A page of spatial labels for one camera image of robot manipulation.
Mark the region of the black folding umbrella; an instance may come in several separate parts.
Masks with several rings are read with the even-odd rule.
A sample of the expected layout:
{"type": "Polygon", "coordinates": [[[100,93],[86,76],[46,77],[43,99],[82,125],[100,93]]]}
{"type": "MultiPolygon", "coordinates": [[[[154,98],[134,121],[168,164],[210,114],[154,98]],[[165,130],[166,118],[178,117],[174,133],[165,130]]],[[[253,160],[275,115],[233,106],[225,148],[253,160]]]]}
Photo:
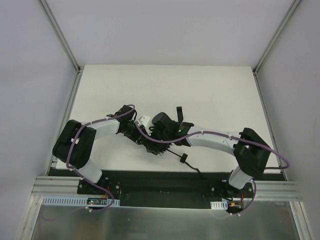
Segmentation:
{"type": "Polygon", "coordinates": [[[190,144],[186,139],[178,140],[188,134],[188,131],[191,127],[194,126],[193,123],[184,122],[183,110],[181,106],[176,108],[177,112],[177,121],[172,120],[166,113],[160,112],[151,120],[152,126],[148,129],[151,131],[150,137],[153,141],[147,139],[146,142],[146,151],[154,155],[161,155],[164,152],[168,151],[179,157],[179,161],[195,170],[200,177],[204,180],[205,177],[198,168],[192,167],[188,162],[188,155],[183,153],[179,155],[172,150],[170,150],[171,145],[176,146],[186,146],[189,147],[190,144]]]}

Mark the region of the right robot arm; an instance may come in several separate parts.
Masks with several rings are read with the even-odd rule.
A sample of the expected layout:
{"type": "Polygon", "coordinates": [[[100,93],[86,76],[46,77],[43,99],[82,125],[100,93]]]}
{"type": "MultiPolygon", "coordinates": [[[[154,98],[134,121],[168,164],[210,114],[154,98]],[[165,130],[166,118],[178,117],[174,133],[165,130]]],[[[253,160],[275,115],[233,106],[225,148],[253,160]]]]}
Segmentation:
{"type": "Polygon", "coordinates": [[[222,132],[200,127],[190,122],[174,121],[160,112],[147,128],[156,140],[186,147],[204,147],[222,151],[235,157],[237,167],[231,172],[227,184],[241,190],[245,184],[260,178],[265,171],[270,152],[269,145],[251,128],[241,132],[222,132]]]}

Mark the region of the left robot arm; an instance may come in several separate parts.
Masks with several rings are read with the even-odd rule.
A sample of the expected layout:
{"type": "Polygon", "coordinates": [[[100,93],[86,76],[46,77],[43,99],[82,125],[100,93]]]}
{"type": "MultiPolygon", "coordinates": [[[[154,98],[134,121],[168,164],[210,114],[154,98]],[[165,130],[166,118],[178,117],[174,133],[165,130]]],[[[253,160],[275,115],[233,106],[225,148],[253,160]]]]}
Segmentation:
{"type": "Polygon", "coordinates": [[[123,105],[114,114],[81,123],[69,120],[60,133],[52,154],[66,164],[66,167],[100,187],[107,186],[107,176],[91,159],[95,140],[108,135],[122,134],[138,145],[148,144],[137,126],[137,111],[133,105],[123,105]]]}

